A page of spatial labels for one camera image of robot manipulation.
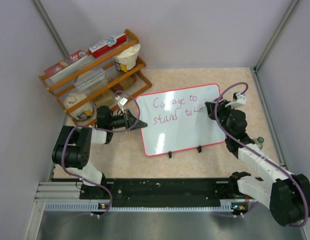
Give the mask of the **magenta-capped whiteboard marker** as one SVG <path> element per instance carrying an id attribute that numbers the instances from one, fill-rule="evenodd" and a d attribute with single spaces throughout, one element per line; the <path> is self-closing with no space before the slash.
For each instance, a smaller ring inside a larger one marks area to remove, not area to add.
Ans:
<path id="1" fill-rule="evenodd" d="M 209 102 L 216 102 L 216 103 L 219 103 L 220 101 L 219 101 L 218 99 L 214 99 L 214 100 L 209 101 Z M 194 111 L 195 111 L 195 112 L 198 112 L 198 111 L 200 111 L 200 110 L 202 110 L 202 109 L 206 109 L 205 103 L 204 103 L 203 106 L 196 107 L 196 108 L 194 109 Z"/>

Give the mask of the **pink-framed whiteboard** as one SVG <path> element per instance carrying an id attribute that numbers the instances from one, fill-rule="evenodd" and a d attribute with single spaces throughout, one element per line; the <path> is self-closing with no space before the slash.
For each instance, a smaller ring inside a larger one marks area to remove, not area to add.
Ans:
<path id="1" fill-rule="evenodd" d="M 220 95 L 216 83 L 143 94 L 136 98 L 145 155 L 151 157 L 224 142 L 225 134 L 206 109 L 196 107 Z"/>

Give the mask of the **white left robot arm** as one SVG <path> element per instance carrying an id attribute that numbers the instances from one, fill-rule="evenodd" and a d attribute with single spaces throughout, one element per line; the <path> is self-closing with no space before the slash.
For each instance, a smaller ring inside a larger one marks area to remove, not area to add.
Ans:
<path id="1" fill-rule="evenodd" d="M 96 128 L 62 127 L 52 152 L 52 161 L 79 176 L 85 185 L 91 186 L 90 191 L 95 197 L 103 198 L 107 195 L 108 186 L 104 174 L 89 160 L 91 145 L 109 144 L 115 129 L 135 130 L 147 126 L 146 122 L 134 117 L 128 109 L 113 115 L 108 106 L 101 106 L 97 108 Z"/>

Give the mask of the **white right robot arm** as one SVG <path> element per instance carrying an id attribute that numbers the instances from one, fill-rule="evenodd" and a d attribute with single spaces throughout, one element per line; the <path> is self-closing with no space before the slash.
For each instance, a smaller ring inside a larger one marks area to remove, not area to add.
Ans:
<path id="1" fill-rule="evenodd" d="M 310 183 L 303 174 L 295 175 L 266 156 L 246 133 L 243 111 L 233 109 L 231 102 L 206 102 L 208 117 L 225 133 L 228 151 L 253 168 L 261 179 L 247 172 L 234 172 L 228 192 L 234 198 L 248 195 L 270 210 L 281 225 L 291 225 L 310 218 Z"/>

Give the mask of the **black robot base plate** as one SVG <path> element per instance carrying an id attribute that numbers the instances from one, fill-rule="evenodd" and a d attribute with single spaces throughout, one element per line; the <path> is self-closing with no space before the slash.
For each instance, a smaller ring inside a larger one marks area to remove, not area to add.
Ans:
<path id="1" fill-rule="evenodd" d="M 222 178 L 108 178 L 106 189 L 81 186 L 82 200 L 112 200 L 113 207 L 216 207 L 222 200 L 252 198 L 235 193 Z"/>

